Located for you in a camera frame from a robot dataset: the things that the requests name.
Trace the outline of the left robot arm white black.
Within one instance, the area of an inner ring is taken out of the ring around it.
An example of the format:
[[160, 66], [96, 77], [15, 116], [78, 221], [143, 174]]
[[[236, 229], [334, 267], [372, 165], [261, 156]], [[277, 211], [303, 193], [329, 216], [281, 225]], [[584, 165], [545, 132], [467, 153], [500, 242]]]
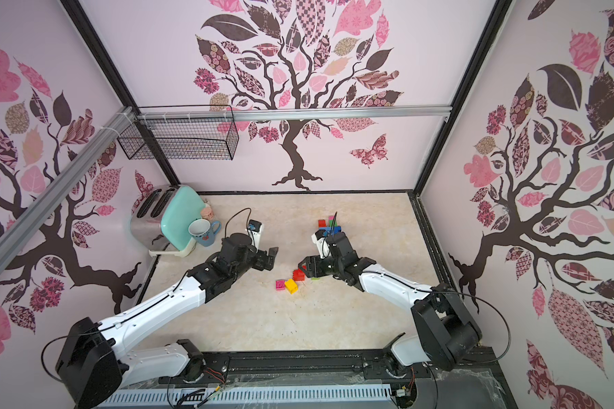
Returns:
[[50, 376], [65, 386], [75, 407], [94, 408], [127, 385], [175, 378], [200, 366], [200, 352], [188, 341], [144, 351], [135, 347], [168, 322], [228, 291], [250, 269], [271, 271], [279, 250], [260, 250], [258, 241], [257, 233], [234, 233], [223, 239], [219, 252], [146, 302], [101, 321], [77, 321], [61, 337], [64, 345]]

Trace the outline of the yellow lego brick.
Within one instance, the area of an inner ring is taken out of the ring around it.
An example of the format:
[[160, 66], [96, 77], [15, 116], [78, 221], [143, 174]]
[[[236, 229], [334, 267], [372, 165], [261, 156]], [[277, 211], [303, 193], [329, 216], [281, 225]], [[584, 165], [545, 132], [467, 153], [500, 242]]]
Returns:
[[288, 281], [285, 281], [284, 286], [285, 286], [285, 289], [290, 294], [294, 294], [298, 291], [298, 284], [293, 279], [289, 279]]

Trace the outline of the blue long lego brick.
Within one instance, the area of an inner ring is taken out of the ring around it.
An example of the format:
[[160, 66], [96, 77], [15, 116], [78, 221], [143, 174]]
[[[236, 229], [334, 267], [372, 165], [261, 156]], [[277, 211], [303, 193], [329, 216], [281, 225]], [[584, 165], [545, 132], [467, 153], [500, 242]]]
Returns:
[[323, 236], [329, 236], [331, 234], [340, 233], [341, 231], [342, 231], [341, 226], [319, 228], [319, 232]]

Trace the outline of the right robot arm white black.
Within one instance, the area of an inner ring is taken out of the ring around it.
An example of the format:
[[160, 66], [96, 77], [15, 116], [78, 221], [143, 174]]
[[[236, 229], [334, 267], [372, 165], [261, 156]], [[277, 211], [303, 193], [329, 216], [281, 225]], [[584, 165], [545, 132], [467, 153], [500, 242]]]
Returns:
[[488, 301], [470, 293], [455, 291], [443, 283], [429, 286], [410, 281], [371, 258], [359, 257], [345, 233], [329, 236], [315, 233], [312, 241], [318, 254], [298, 263], [298, 270], [305, 276], [312, 279], [331, 276], [411, 313], [416, 334], [411, 337], [401, 335], [388, 346], [390, 357], [399, 366], [429, 362], [451, 371], [464, 363], [496, 363], [510, 351], [513, 334], [505, 316], [499, 315], [508, 335], [504, 351], [496, 358], [484, 361], [471, 356], [483, 334], [464, 299], [472, 298], [499, 313], [498, 308]]

